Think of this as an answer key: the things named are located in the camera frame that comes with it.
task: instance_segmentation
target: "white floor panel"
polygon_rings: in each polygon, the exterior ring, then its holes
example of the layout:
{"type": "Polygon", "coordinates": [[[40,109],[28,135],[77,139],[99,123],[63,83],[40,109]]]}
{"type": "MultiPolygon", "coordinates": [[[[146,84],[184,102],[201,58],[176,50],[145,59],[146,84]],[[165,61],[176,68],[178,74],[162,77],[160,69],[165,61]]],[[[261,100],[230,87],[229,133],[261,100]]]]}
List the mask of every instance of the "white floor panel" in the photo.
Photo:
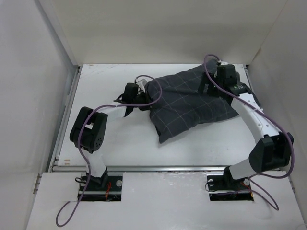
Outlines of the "white floor panel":
{"type": "MultiPolygon", "coordinates": [[[[84,65],[71,109],[59,166],[84,166],[69,140],[73,123],[83,106],[96,108],[116,99],[126,83],[141,74],[162,77],[199,64],[84,65]]],[[[243,65],[236,64],[241,81],[248,84],[243,65]]],[[[160,145],[149,112],[135,109],[128,117],[110,123],[99,151],[107,166],[215,166],[230,165],[248,157],[255,145],[240,117],[198,125],[160,145]]]]}
{"type": "MultiPolygon", "coordinates": [[[[78,184],[74,178],[79,175],[77,172],[43,174],[27,230],[58,229],[56,214],[67,201],[76,200],[78,184]]],[[[287,178],[257,176],[255,182],[275,198],[279,211],[258,195],[254,195],[254,202],[209,201],[204,172],[125,173],[121,202],[81,202],[64,229],[295,230],[303,223],[287,178]]],[[[60,223],[67,220],[74,205],[75,202],[64,208],[60,223]]]]}

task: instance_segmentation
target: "robotic arm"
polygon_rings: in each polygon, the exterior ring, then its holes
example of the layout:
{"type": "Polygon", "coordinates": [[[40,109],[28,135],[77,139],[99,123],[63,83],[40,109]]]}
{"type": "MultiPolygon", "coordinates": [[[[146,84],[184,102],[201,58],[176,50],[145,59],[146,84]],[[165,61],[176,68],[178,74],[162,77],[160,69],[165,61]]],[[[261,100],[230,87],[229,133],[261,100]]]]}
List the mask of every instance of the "robotic arm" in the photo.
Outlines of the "robotic arm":
{"type": "MultiPolygon", "coordinates": [[[[87,176],[91,177],[92,183],[104,187],[107,181],[107,170],[103,163],[103,151],[99,149],[104,140],[107,123],[126,117],[133,111],[133,107],[130,106],[116,106],[119,104],[145,104],[149,102],[149,97],[145,91],[146,83],[145,79],[135,83],[127,83],[124,93],[109,104],[114,107],[102,108],[99,112],[94,113],[88,121],[81,135],[80,146],[86,150],[83,152],[91,165],[91,175],[87,176]]],[[[149,106],[139,107],[142,111],[149,108],[149,106]]],[[[78,136],[81,128],[92,111],[93,109],[83,107],[77,116],[70,133],[70,141],[74,143],[75,147],[78,147],[78,136]]]]}
{"type": "MultiPolygon", "coordinates": [[[[262,111],[257,105],[251,89],[241,82],[238,83],[238,73],[234,65],[223,64],[217,67],[217,72],[211,76],[214,82],[222,89],[232,93],[238,98],[252,104],[257,110],[262,111]]],[[[225,168],[222,178],[219,178],[218,187],[223,190],[232,190],[249,176],[287,166],[290,161],[291,151],[283,133],[270,121],[256,113],[243,102],[233,98],[220,90],[203,74],[199,93],[202,93],[204,85],[208,84],[207,93],[210,96],[221,97],[238,112],[250,129],[256,146],[249,157],[242,162],[225,168]]],[[[293,143],[293,137],[287,133],[293,143]]]]}

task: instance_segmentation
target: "pillow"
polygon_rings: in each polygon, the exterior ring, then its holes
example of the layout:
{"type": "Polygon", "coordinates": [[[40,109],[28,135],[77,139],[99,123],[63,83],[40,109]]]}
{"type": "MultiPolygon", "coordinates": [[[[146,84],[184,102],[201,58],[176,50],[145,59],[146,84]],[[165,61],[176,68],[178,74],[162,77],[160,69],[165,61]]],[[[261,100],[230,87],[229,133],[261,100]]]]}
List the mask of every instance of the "pillow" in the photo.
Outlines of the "pillow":
{"type": "MultiPolygon", "coordinates": [[[[216,62],[207,63],[209,72],[216,72],[216,62]]],[[[157,78],[162,86],[162,98],[150,109],[150,119],[155,125],[162,144],[168,139],[189,130],[197,124],[227,120],[237,116],[228,103],[216,97],[197,92],[203,73],[203,65],[174,75],[157,78]]],[[[151,100],[159,96],[157,82],[146,84],[151,100]]]]}

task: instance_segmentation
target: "wire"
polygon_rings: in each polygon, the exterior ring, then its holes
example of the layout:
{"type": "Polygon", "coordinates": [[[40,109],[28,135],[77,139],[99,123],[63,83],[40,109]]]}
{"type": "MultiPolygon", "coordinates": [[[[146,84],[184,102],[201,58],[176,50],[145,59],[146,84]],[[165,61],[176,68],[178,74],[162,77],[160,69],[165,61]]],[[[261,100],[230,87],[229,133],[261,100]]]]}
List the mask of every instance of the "wire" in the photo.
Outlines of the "wire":
{"type": "Polygon", "coordinates": [[[274,208],[276,211],[279,211],[279,207],[278,204],[276,203],[276,201],[274,200],[274,198],[266,191],[264,190],[264,188],[262,188],[260,185],[254,183],[256,186],[258,186],[261,190],[263,190],[269,197],[270,199],[273,201],[273,203],[275,204],[275,206],[268,201],[267,198],[265,198],[262,194],[260,194],[259,192],[253,190],[253,189],[242,189],[242,190],[238,190],[238,191],[231,191],[231,192],[227,192],[227,193],[217,193],[217,195],[230,195],[230,194],[238,194],[240,192],[252,192],[255,194],[258,194],[265,202],[267,202],[272,208],[274,208]]]}
{"type": "Polygon", "coordinates": [[[209,72],[208,72],[208,69],[207,69],[207,66],[206,66],[206,60],[208,57],[215,57],[219,62],[221,62],[220,58],[217,56],[217,55],[214,55],[214,54],[207,54],[203,60],[203,65],[204,65],[204,68],[205,68],[205,72],[206,72],[206,75],[208,77],[208,79],[211,81],[211,83],[217,88],[219,89],[220,91],[222,91],[223,93],[239,100],[240,102],[246,104],[249,108],[253,109],[257,114],[259,114],[260,116],[266,118],[267,120],[271,121],[272,124],[274,124],[276,127],[278,127],[281,132],[284,134],[288,144],[289,144],[289,148],[290,148],[290,152],[291,152],[291,165],[290,165],[290,169],[289,171],[283,175],[283,176],[272,176],[272,175],[268,175],[268,174],[264,174],[264,173],[259,173],[259,175],[263,175],[263,176],[267,176],[267,177],[270,177],[270,178],[274,178],[274,179],[283,179],[283,178],[286,178],[288,177],[292,171],[293,171],[293,168],[294,168],[294,162],[295,162],[295,156],[294,156],[294,149],[293,149],[293,144],[292,144],[292,141],[291,139],[289,138],[287,132],[285,131],[285,129],[283,127],[281,127],[275,120],[273,120],[272,118],[270,118],[269,116],[265,115],[262,111],[258,110],[257,108],[255,108],[254,106],[252,106],[250,103],[246,102],[245,100],[242,100],[241,98],[233,95],[232,93],[224,90],[223,88],[221,88],[218,84],[216,84],[214,82],[214,80],[211,78],[209,72]]]}
{"type": "Polygon", "coordinates": [[[246,188],[250,189],[250,187],[249,187],[249,186],[247,186],[246,184],[244,184],[243,182],[241,182],[240,184],[241,184],[241,185],[243,185],[244,187],[246,187],[246,188]]]}
{"type": "Polygon", "coordinates": [[[81,193],[81,195],[80,195],[80,197],[79,197],[79,199],[78,199],[78,201],[77,201],[77,203],[76,203],[74,209],[73,209],[72,212],[71,212],[71,215],[68,217],[67,221],[66,221],[64,224],[59,224],[59,215],[60,215],[61,211],[64,209],[64,207],[70,203],[70,201],[66,202],[66,203],[63,205],[63,207],[59,210],[59,212],[57,213],[57,216],[56,216],[56,225],[57,225],[59,228],[64,227],[65,225],[67,225],[67,224],[69,223],[69,221],[70,221],[71,218],[73,217],[73,214],[75,213],[75,211],[76,211],[78,205],[80,204],[80,202],[81,202],[81,200],[82,200],[82,197],[83,197],[83,195],[84,195],[84,192],[85,192],[85,190],[86,190],[86,188],[87,188],[87,186],[88,186],[88,184],[89,184],[89,182],[90,182],[90,178],[91,178],[91,177],[90,177],[90,175],[91,175],[91,165],[90,165],[90,162],[89,162],[89,160],[87,159],[87,157],[86,157],[86,156],[84,155],[84,153],[82,152],[82,149],[81,149],[81,136],[82,136],[82,133],[83,133],[83,131],[84,131],[84,129],[85,129],[85,126],[86,126],[87,122],[91,119],[91,117],[93,116],[93,114],[96,113],[98,110],[100,110],[100,109],[102,109],[102,108],[105,108],[105,107],[123,107],[123,106],[126,106],[126,107],[143,107],[143,106],[150,106],[150,105],[152,105],[152,104],[155,104],[155,103],[156,103],[157,101],[159,101],[160,98],[162,97],[162,87],[161,87],[161,85],[160,85],[160,83],[158,82],[157,79],[155,79],[155,78],[153,78],[153,77],[151,77],[151,76],[148,76],[148,75],[140,75],[140,76],[136,77],[136,79],[138,79],[138,78],[140,78],[140,77],[147,77],[147,78],[150,78],[150,79],[152,79],[152,80],[154,80],[154,81],[157,82],[157,84],[158,84],[158,86],[159,86],[159,89],[160,89],[160,94],[159,94],[159,97],[158,97],[156,100],[154,100],[153,102],[150,102],[150,103],[146,103],[146,104],[118,104],[118,105],[105,104],[105,105],[101,105],[101,106],[95,108],[95,109],[88,115],[88,117],[86,118],[85,122],[83,123],[83,125],[82,125],[82,127],[81,127],[81,130],[80,130],[80,133],[79,133],[79,136],[78,136],[77,146],[78,146],[78,150],[79,150],[81,156],[83,157],[83,159],[84,159],[85,162],[86,162],[86,165],[87,165],[87,168],[88,168],[88,174],[89,174],[89,176],[88,176],[88,178],[87,178],[87,181],[86,181],[86,184],[85,184],[85,186],[84,186],[84,188],[83,188],[83,191],[82,191],[82,193],[81,193]]]}
{"type": "Polygon", "coordinates": [[[86,183],[86,181],[82,180],[80,177],[76,177],[75,182],[77,182],[79,184],[85,184],[86,183]]]}
{"type": "Polygon", "coordinates": [[[205,184],[205,190],[206,190],[207,192],[209,192],[209,193],[214,193],[214,192],[217,191],[217,190],[209,191],[209,187],[208,187],[208,189],[207,189],[207,186],[209,186],[208,182],[205,184]]]}
{"type": "Polygon", "coordinates": [[[112,187],[112,184],[111,184],[111,182],[109,182],[109,183],[107,184],[107,191],[106,191],[106,193],[105,193],[106,200],[107,200],[107,198],[109,197],[109,192],[110,192],[110,190],[111,190],[111,187],[112,187]]]}
{"type": "Polygon", "coordinates": [[[250,176],[249,177],[249,181],[251,181],[255,186],[257,186],[258,188],[260,188],[262,191],[264,191],[266,193],[266,195],[269,196],[269,198],[273,201],[273,203],[275,204],[276,207],[274,207],[267,199],[265,199],[264,197],[262,197],[272,208],[274,208],[276,211],[279,211],[279,206],[277,204],[277,202],[275,201],[275,199],[273,198],[273,196],[271,196],[271,194],[269,194],[269,192],[267,190],[265,190],[263,187],[261,187],[259,184],[257,184],[256,182],[254,182],[251,178],[254,176],[250,176]]]}

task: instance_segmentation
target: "purple cable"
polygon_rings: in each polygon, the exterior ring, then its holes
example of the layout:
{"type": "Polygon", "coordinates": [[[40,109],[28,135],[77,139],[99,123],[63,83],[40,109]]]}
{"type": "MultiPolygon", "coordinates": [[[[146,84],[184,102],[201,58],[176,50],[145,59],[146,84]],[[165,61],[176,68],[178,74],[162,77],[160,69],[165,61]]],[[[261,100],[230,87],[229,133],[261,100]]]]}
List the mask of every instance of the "purple cable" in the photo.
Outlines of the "purple cable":
{"type": "MultiPolygon", "coordinates": [[[[78,150],[79,150],[81,156],[84,158],[84,160],[85,160],[85,162],[86,162],[86,164],[87,164],[87,167],[88,167],[88,174],[89,174],[89,175],[91,175],[91,165],[90,165],[90,162],[88,161],[87,157],[86,157],[86,156],[84,155],[84,153],[82,152],[82,149],[81,149],[81,136],[82,136],[82,133],[83,133],[83,131],[84,131],[84,129],[85,129],[85,126],[86,126],[87,122],[91,119],[92,115],[93,115],[94,113],[96,113],[99,109],[102,109],[102,108],[105,108],[105,107],[122,107],[122,106],[126,106],[126,107],[143,107],[143,106],[150,106],[150,105],[152,105],[152,104],[155,104],[155,103],[156,103],[157,101],[159,101],[160,98],[162,97],[162,87],[161,87],[160,83],[159,83],[155,78],[153,78],[153,77],[151,77],[151,76],[148,76],[148,75],[140,75],[140,76],[136,77],[136,79],[138,79],[138,78],[140,78],[140,77],[147,77],[147,78],[150,78],[150,79],[152,79],[152,80],[154,80],[154,81],[156,81],[156,82],[158,83],[158,86],[159,86],[159,88],[160,88],[160,95],[159,95],[159,97],[158,97],[156,100],[154,100],[153,102],[147,103],[147,104],[119,104],[119,105],[110,105],[110,104],[106,104],[106,105],[101,105],[101,106],[95,108],[95,109],[88,115],[87,119],[85,120],[84,124],[82,125],[81,130],[80,130],[80,133],[79,133],[79,136],[78,136],[78,143],[77,143],[77,144],[78,144],[78,150]]],[[[80,195],[80,197],[79,197],[79,199],[78,199],[78,201],[77,201],[77,203],[76,203],[76,205],[75,205],[75,208],[73,209],[73,211],[71,212],[71,215],[69,216],[69,218],[67,219],[67,221],[66,221],[64,224],[59,224],[59,220],[58,220],[58,219],[59,219],[59,215],[60,215],[61,211],[64,209],[64,207],[65,207],[67,204],[69,204],[71,201],[66,202],[66,203],[63,205],[63,207],[59,210],[59,212],[58,212],[58,214],[57,214],[57,216],[56,216],[56,225],[57,225],[59,228],[64,227],[65,225],[67,225],[67,224],[69,223],[69,221],[71,220],[71,218],[73,217],[73,214],[75,213],[75,211],[76,211],[76,209],[77,209],[79,203],[81,202],[81,199],[82,199],[82,197],[83,197],[83,195],[84,195],[84,192],[85,192],[85,190],[86,190],[86,188],[87,188],[89,182],[90,182],[90,176],[87,178],[86,184],[85,184],[84,189],[83,189],[83,191],[82,191],[82,193],[81,193],[81,195],[80,195]]]]}
{"type": "Polygon", "coordinates": [[[289,138],[287,132],[285,131],[285,129],[283,127],[281,127],[276,121],[274,121],[272,118],[270,118],[269,116],[265,115],[262,111],[259,111],[258,109],[256,109],[254,106],[252,106],[250,103],[242,100],[241,98],[233,95],[232,93],[222,89],[220,86],[218,86],[213,80],[212,78],[210,77],[209,75],[209,72],[207,70],[207,66],[206,66],[206,60],[209,56],[212,56],[212,57],[215,57],[216,59],[218,59],[218,61],[221,61],[220,58],[217,56],[217,55],[214,55],[214,54],[207,54],[203,60],[203,65],[204,65],[204,68],[205,68],[205,72],[207,74],[207,77],[209,78],[209,80],[211,81],[211,83],[217,88],[219,89],[220,91],[222,91],[223,93],[226,93],[227,95],[239,100],[240,102],[246,104],[249,108],[255,110],[255,112],[259,115],[261,115],[262,117],[266,118],[267,120],[271,121],[272,124],[274,124],[276,127],[278,127],[281,132],[284,134],[287,142],[289,143],[289,147],[290,147],[290,152],[291,152],[291,165],[290,165],[290,169],[289,171],[283,175],[283,176],[271,176],[271,175],[268,175],[268,174],[264,174],[264,173],[259,173],[258,175],[263,175],[263,176],[267,176],[267,177],[270,177],[270,178],[274,178],[274,179],[283,179],[283,178],[286,178],[288,177],[292,171],[293,171],[293,168],[294,168],[294,160],[295,160],[295,156],[294,156],[294,149],[293,149],[293,144],[292,144],[292,141],[291,139],[289,138]]]}
{"type": "Polygon", "coordinates": [[[274,202],[275,206],[274,207],[266,198],[264,198],[262,195],[260,195],[259,193],[257,193],[259,196],[262,197],[262,199],[264,199],[272,208],[274,208],[276,211],[279,211],[279,207],[278,207],[278,204],[277,202],[274,200],[273,196],[271,196],[271,194],[269,194],[269,192],[267,190],[265,190],[263,187],[261,187],[259,184],[257,184],[256,182],[254,182],[251,178],[254,177],[254,176],[250,176],[249,177],[249,181],[251,181],[255,186],[257,186],[258,188],[260,188],[262,191],[264,191],[270,198],[271,200],[274,202]]]}

